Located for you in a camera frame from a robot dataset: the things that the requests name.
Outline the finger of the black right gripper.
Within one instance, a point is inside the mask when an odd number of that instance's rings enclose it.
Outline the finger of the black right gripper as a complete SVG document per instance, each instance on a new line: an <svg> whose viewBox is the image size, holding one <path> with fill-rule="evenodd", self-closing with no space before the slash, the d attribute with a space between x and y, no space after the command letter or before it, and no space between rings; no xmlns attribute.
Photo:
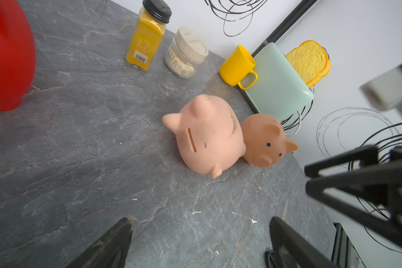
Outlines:
<svg viewBox="0 0 402 268"><path fill-rule="evenodd" d="M402 160L320 176L324 168L324 163L306 166L306 176L310 177L307 194L402 248ZM388 219L368 213L357 203L356 195L368 200L365 189L369 186L385 187L372 195L389 213Z"/></svg>
<svg viewBox="0 0 402 268"><path fill-rule="evenodd" d="M318 161L304 167L304 173L309 178L319 177L319 172L326 168L332 168L341 164L348 164L347 169L354 166L354 162L359 161L362 167L378 164L378 149L375 145L366 145L352 151L339 154L328 159Z"/></svg>

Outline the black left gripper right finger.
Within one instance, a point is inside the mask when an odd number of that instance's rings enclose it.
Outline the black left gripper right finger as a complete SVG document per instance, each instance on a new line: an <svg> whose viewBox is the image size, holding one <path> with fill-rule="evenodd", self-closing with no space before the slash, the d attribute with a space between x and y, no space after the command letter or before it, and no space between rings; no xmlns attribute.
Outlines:
<svg viewBox="0 0 402 268"><path fill-rule="evenodd" d="M264 253L267 268L335 268L300 234L279 217L269 224L272 250Z"/></svg>

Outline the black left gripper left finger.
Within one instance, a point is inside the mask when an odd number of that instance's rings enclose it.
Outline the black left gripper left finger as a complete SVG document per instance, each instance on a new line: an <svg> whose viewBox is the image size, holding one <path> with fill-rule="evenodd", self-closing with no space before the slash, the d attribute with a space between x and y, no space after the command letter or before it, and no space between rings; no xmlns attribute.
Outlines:
<svg viewBox="0 0 402 268"><path fill-rule="evenodd" d="M132 224L120 219L67 268L123 268L132 239Z"/></svg>

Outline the red piggy bank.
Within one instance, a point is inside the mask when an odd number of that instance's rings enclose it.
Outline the red piggy bank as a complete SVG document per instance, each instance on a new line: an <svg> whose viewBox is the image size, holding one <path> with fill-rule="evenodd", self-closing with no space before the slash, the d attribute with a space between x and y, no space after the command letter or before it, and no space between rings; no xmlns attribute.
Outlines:
<svg viewBox="0 0 402 268"><path fill-rule="evenodd" d="M35 69L35 39L23 9L17 1L0 1L0 112L21 104Z"/></svg>

